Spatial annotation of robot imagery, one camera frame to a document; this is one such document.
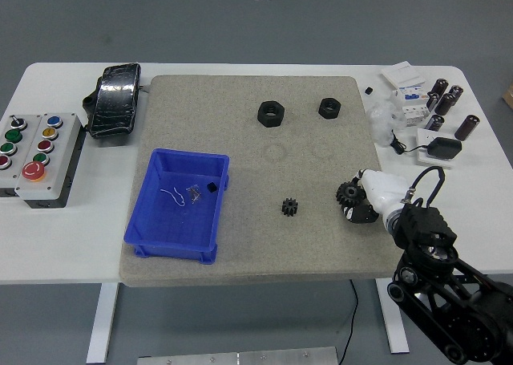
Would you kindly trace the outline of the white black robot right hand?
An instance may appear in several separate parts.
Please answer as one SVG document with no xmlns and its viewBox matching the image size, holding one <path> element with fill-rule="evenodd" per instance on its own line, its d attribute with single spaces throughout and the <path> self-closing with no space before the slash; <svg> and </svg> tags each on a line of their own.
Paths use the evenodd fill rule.
<svg viewBox="0 0 513 365">
<path fill-rule="evenodd" d="M 370 169 L 360 170 L 337 189 L 336 198 L 345 218 L 356 224 L 374 223 L 382 218 L 384 227 L 392 230 L 409 188 L 402 176 Z"/>
</svg>

